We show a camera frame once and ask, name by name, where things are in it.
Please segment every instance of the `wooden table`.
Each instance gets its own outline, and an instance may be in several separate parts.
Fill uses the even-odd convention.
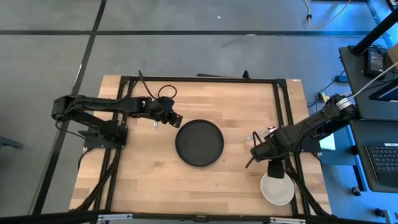
[[[104,76],[98,97],[116,98],[120,76]],[[183,116],[183,123],[206,119],[223,133],[224,151],[212,165],[192,167],[184,163],[175,150],[178,129],[148,119],[127,120],[129,133],[121,154],[112,211],[142,213],[184,213],[217,215],[280,215],[292,214],[290,204],[276,206],[261,194],[260,180],[267,170],[267,161],[253,162],[252,141],[246,141],[253,131],[278,126],[274,93],[266,83],[212,82],[147,82],[153,94],[163,85],[174,85],[174,111]],[[300,80],[288,80],[288,91],[294,122],[308,116],[307,104]],[[162,95],[172,95],[165,88]],[[132,96],[148,96],[138,82]],[[284,123],[286,111],[282,107]],[[95,112],[101,119],[111,119],[111,113]],[[70,208],[79,206],[98,181],[104,149],[87,154],[77,176]],[[323,209],[330,205],[319,161],[311,154],[300,155],[305,183]],[[298,210],[303,212],[301,194],[296,186]],[[105,187],[100,208],[104,208]]]

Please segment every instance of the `black cable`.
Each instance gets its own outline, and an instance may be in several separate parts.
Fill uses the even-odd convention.
[[[112,102],[106,102],[107,104],[113,104],[113,103],[119,103],[120,101],[124,100],[124,98],[121,98],[119,100],[115,100]],[[82,102],[89,102],[89,103],[104,103],[103,101],[100,100],[78,100],[78,101],[74,101],[73,103],[69,104],[68,107],[65,109],[64,114],[69,113],[69,111],[75,109],[75,107],[72,107],[73,105],[77,104],[77,103],[82,103]]]
[[[338,77],[342,76],[342,75],[344,74],[344,72],[345,72],[345,70],[343,70],[343,71],[340,73],[340,75],[338,75]],[[327,85],[326,87],[324,87],[323,89],[321,89],[317,94],[315,94],[315,101],[314,101],[314,102],[311,102],[309,105],[307,105],[307,108],[309,108],[309,107],[315,105],[315,111],[317,112],[317,111],[318,111],[318,101],[319,101],[318,94],[321,93],[323,90],[326,90],[326,89],[327,89],[329,86],[331,86],[334,82],[336,82],[336,78],[335,78],[329,85]]]
[[[175,88],[172,85],[164,85],[164,86],[162,86],[162,88],[160,88],[159,91],[157,92],[157,96],[160,97],[160,91],[162,91],[163,88],[165,88],[165,87],[171,87],[171,88],[173,88],[175,90],[174,95],[170,98],[170,99],[173,99],[177,95],[177,88]]]
[[[88,210],[90,205],[93,203],[95,197],[101,192],[105,183],[109,179],[109,177],[114,173],[116,170],[116,166],[119,163],[120,157],[114,156],[111,165],[109,165],[108,169],[106,170],[104,176],[98,181],[98,184],[94,187],[91,193],[86,197],[83,203],[77,207],[75,210]]]
[[[80,164],[81,164],[81,160],[83,159],[83,157],[87,154],[87,153],[89,153],[91,150],[93,150],[94,148],[89,148],[89,149],[87,149],[81,156],[80,156],[80,158],[79,158],[79,162],[78,162],[78,164],[77,164],[77,171],[79,171],[79,169],[80,169]]]
[[[319,160],[319,162],[322,164],[321,159],[317,156],[317,154],[315,152],[311,152],[311,154],[313,154],[313,156],[315,156],[315,158],[317,158]]]
[[[367,88],[365,88],[365,89],[362,90],[362,91],[371,90],[371,89],[373,89],[373,88],[376,88],[376,87],[379,87],[379,86],[382,86],[382,85],[386,85],[387,83],[390,83],[390,82],[394,81],[395,79],[386,81],[386,82],[384,82],[384,83],[381,83],[381,84],[378,84],[378,85],[375,85],[375,86],[367,87]],[[354,94],[355,94],[355,93],[352,93],[352,94],[348,95],[347,98],[353,96]]]
[[[86,138],[84,138],[83,136],[81,136],[81,135],[79,135],[79,134],[76,134],[76,133],[73,133],[73,132],[71,132],[71,131],[68,131],[68,130],[65,130],[65,129],[62,129],[62,128],[58,127],[58,123],[61,123],[61,121],[57,121],[57,122],[55,123],[55,127],[56,127],[58,130],[60,130],[60,131],[65,131],[65,132],[67,132],[67,133],[69,133],[69,134],[72,134],[72,135],[74,135],[74,136],[78,136],[79,138],[82,138],[82,139],[86,140]]]
[[[323,136],[323,131],[325,130],[325,125],[322,126],[322,131],[321,131],[321,135],[319,135],[318,141],[321,141],[321,138]]]
[[[162,88],[160,88],[160,90],[157,92],[157,96],[158,96],[158,97],[157,97],[157,98],[154,97],[153,94],[149,91],[149,88],[148,88],[147,84],[146,84],[145,81],[144,81],[144,76],[142,75],[142,73],[141,73],[140,70],[138,70],[138,75],[139,75],[139,78],[141,79],[142,84],[144,84],[144,87],[145,87],[145,89],[147,90],[147,92],[148,92],[148,94],[150,95],[150,97],[152,97],[153,99],[157,100],[159,103],[162,104],[162,102],[159,100],[159,98],[160,98],[160,91],[162,91],[163,88],[165,88],[165,87],[171,87],[171,88],[173,88],[173,89],[175,90],[174,95],[173,95],[170,99],[173,99],[173,98],[177,95],[177,88],[175,88],[175,87],[172,86],[172,85],[164,85],[164,86],[162,86]]]
[[[253,138],[254,147],[257,146],[256,138],[258,138],[260,144],[262,143],[260,136],[255,131],[253,131],[253,133],[252,133],[252,138]],[[249,162],[246,164],[246,166],[244,168],[245,169],[248,168],[250,166],[250,164],[253,162],[253,160],[254,160],[254,156],[252,156],[252,158],[249,160]]]
[[[134,87],[136,87],[138,81],[135,81],[134,84],[132,84],[132,89],[134,89]]]
[[[147,84],[146,84],[145,81],[144,81],[144,76],[142,75],[142,73],[141,73],[140,70],[138,70],[138,75],[139,75],[139,78],[141,79],[142,84],[144,84],[144,87],[145,87],[145,89],[147,90],[149,96],[152,97],[153,99],[159,101],[159,100],[158,100],[156,97],[154,97],[153,94],[149,91],[148,86],[147,86]]]

